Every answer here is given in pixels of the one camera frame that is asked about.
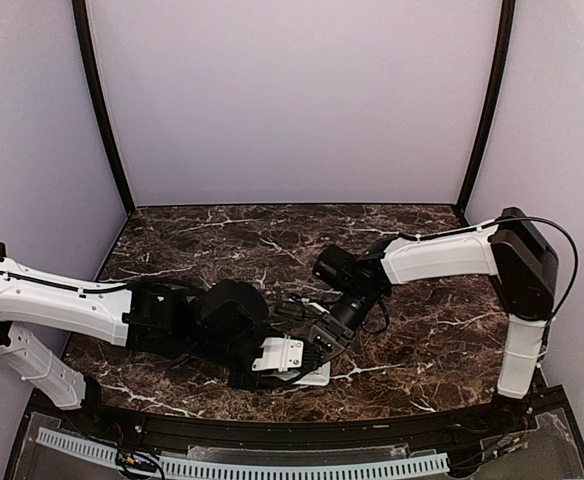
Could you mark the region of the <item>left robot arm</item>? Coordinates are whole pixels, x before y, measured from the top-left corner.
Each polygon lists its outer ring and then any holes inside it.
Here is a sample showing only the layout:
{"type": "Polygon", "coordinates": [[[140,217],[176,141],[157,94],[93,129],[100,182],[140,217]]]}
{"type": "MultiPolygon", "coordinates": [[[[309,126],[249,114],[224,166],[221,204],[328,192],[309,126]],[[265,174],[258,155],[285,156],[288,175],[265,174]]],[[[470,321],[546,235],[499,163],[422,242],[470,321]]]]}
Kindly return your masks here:
{"type": "Polygon", "coordinates": [[[30,325],[168,359],[201,359],[228,369],[243,388],[278,388],[307,373],[311,352],[268,325],[268,315],[261,294],[244,282],[223,280],[210,289],[165,277],[86,282],[21,265],[0,242],[0,357],[57,408],[74,410],[92,436],[113,427],[100,385],[64,364],[30,325]]]}

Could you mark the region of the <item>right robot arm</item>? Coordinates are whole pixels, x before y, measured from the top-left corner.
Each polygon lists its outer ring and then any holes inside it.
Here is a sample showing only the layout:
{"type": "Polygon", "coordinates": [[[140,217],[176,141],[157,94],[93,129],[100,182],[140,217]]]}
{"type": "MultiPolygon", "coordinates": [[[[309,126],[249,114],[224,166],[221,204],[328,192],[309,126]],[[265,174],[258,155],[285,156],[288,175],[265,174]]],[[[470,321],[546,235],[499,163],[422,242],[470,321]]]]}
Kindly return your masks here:
{"type": "Polygon", "coordinates": [[[483,410],[482,424],[502,434],[521,416],[518,401],[528,395],[579,267],[578,247],[564,227],[516,207],[448,231],[385,236],[359,252],[329,245],[313,274],[339,296],[319,310],[309,340],[332,360],[349,348],[371,310],[395,290],[439,281],[484,283],[506,317],[506,337],[498,399],[483,410]]]}

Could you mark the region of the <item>white remote control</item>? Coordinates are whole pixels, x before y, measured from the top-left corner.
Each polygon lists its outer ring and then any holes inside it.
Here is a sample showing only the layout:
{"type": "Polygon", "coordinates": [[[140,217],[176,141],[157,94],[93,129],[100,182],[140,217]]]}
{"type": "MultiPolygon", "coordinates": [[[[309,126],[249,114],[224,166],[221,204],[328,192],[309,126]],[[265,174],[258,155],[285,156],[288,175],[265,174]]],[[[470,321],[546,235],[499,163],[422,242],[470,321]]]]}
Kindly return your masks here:
{"type": "Polygon", "coordinates": [[[294,382],[294,385],[299,386],[313,386],[325,387],[329,384],[331,378],[331,363],[326,362],[316,370],[308,373],[299,380],[294,382]]]}

